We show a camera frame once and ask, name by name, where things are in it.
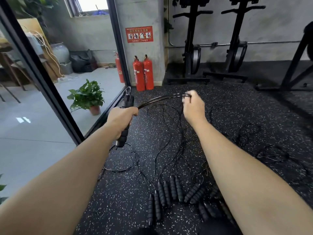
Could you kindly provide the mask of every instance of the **red sign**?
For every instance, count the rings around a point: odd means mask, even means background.
[[[128,43],[153,42],[152,26],[131,27],[125,30]]]

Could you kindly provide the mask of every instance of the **forearm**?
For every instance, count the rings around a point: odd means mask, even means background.
[[[194,129],[213,176],[244,234],[312,233],[312,210],[283,179],[208,122]]]
[[[2,234],[72,234],[94,191],[116,127],[104,125],[0,207]]]

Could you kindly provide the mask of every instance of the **red fire extinguisher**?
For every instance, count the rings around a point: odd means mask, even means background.
[[[143,71],[145,74],[146,89],[152,90],[154,88],[152,61],[150,59],[148,59],[147,55],[145,56],[145,59],[143,61]]]
[[[119,57],[118,57],[118,52],[115,52],[115,56],[116,56],[115,64],[116,64],[117,72],[118,72],[118,75],[119,75],[119,81],[121,83],[125,83],[124,82],[123,72],[122,72],[122,67],[120,65],[120,61],[119,61]]]
[[[135,56],[135,59],[133,62],[133,68],[135,72],[137,90],[138,91],[145,90],[145,79],[143,77],[142,62],[138,60],[137,56]]]

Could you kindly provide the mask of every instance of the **black foam handle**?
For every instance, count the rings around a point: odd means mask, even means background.
[[[126,94],[121,102],[121,108],[129,108],[134,106],[134,97],[132,95]],[[121,136],[116,140],[115,146],[118,148],[122,148],[125,145],[125,142],[127,141],[127,135],[128,135],[128,126],[122,131]]]
[[[194,205],[196,204],[201,198],[202,196],[204,196],[205,193],[205,187],[204,186],[200,186],[200,188],[198,189],[198,191],[194,194],[194,196],[190,199],[190,204]]]
[[[171,197],[170,197],[170,191],[168,189],[168,185],[167,185],[166,181],[164,181],[164,183],[163,183],[163,189],[164,189],[167,207],[170,208],[171,207]]]
[[[160,221],[161,220],[161,208],[160,208],[159,195],[156,190],[154,191],[154,208],[156,212],[156,220]]]
[[[209,198],[212,199],[219,192],[219,188],[217,185],[213,186],[213,189],[209,195]]]
[[[228,220],[232,223],[235,224],[235,221],[233,220],[233,216],[231,214],[231,212],[229,211],[229,208],[226,204],[224,204],[222,201],[220,201],[222,210],[224,211],[226,217],[228,218]]]
[[[182,203],[184,201],[184,195],[182,194],[182,185],[180,184],[180,179],[178,176],[175,176],[175,185],[177,190],[178,201]]]
[[[171,194],[173,200],[177,200],[177,192],[176,192],[176,186],[175,186],[175,179],[173,176],[170,176],[170,186],[171,186]]]
[[[193,197],[193,195],[198,191],[198,189],[200,188],[201,184],[195,184],[186,194],[185,198],[184,198],[184,202],[187,203],[191,197]]]
[[[150,194],[148,200],[148,226],[153,225],[153,194]]]
[[[162,184],[160,182],[158,182],[158,184],[157,184],[157,189],[159,191],[161,205],[162,205],[163,208],[165,208],[166,207],[166,199],[165,199],[163,186],[162,186]]]
[[[203,206],[203,204],[202,204],[202,203],[199,203],[198,208],[199,208],[199,212],[200,212],[200,214],[201,214],[201,217],[202,217],[203,222],[208,221],[209,215],[207,214],[207,212],[206,212],[205,207]]]
[[[211,215],[212,218],[217,218],[217,214],[214,211],[214,209],[212,208],[211,205],[209,205],[208,202],[203,202],[203,205],[205,206],[205,208],[207,209],[207,211],[209,212],[209,214]]]

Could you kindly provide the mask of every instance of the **gray wall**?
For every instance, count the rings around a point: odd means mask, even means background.
[[[64,42],[70,51],[93,50],[98,63],[115,62],[116,49],[109,15],[71,18],[64,0],[45,11],[49,34],[56,41]]]
[[[297,41],[303,36],[304,27],[313,21],[313,0],[260,0],[258,5],[265,5],[264,10],[252,10],[246,13],[240,32],[240,39],[248,42]],[[213,10],[211,15],[199,15],[195,26],[194,43],[219,44],[230,43],[236,14],[221,15],[221,11],[237,8],[229,0],[210,0],[199,10]],[[189,7],[174,8],[170,0],[170,23],[174,30],[170,32],[170,41],[174,45],[184,45],[187,35],[188,18],[174,14],[189,12]],[[245,61],[270,61],[292,59],[298,43],[256,44],[249,45]],[[201,49],[201,62],[223,62],[229,47]],[[169,49],[169,62],[182,62],[184,49]]]
[[[134,55],[143,61],[147,54],[152,60],[155,85],[160,85],[165,74],[163,0],[115,0],[115,4],[131,82],[135,82]],[[125,28],[140,26],[152,26],[153,42],[127,43]]]

